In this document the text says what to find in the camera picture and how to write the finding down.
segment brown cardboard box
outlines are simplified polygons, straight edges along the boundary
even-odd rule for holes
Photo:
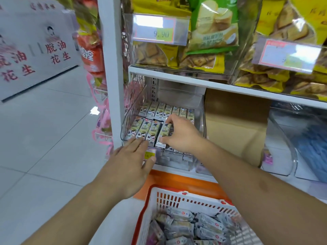
[[[256,167],[261,165],[271,100],[207,89],[207,137]]]

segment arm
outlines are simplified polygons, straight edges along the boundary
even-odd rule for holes
[[[190,121],[167,122],[174,133],[162,142],[198,158],[265,245],[326,244],[326,204],[211,143]]]
[[[22,245],[89,244],[110,210],[144,185],[155,163],[155,157],[151,157],[142,166],[147,146],[148,141],[132,138],[115,150],[94,181]]]

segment shopping basket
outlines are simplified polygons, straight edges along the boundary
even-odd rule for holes
[[[145,245],[152,215],[157,210],[165,209],[167,206],[190,210],[194,213],[201,212],[209,216],[215,216],[217,213],[223,212],[229,216],[241,218],[236,207],[224,200],[192,194],[171,187],[152,185],[149,188],[144,207],[137,220],[132,245]],[[242,230],[238,232],[237,236],[231,237],[231,244],[262,245],[262,242],[254,231],[243,222]]]

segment white tiled floor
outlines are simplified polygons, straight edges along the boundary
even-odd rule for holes
[[[91,136],[98,116],[89,114],[96,104],[85,76],[75,68],[0,105],[2,245],[22,243],[105,163],[106,146]],[[91,244],[130,244],[143,205],[120,202]]]

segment forearm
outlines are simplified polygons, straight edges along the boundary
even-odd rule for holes
[[[109,211],[120,201],[110,189],[92,182],[22,245],[89,244]]]
[[[265,244],[325,244],[327,206],[203,139],[196,156]]]

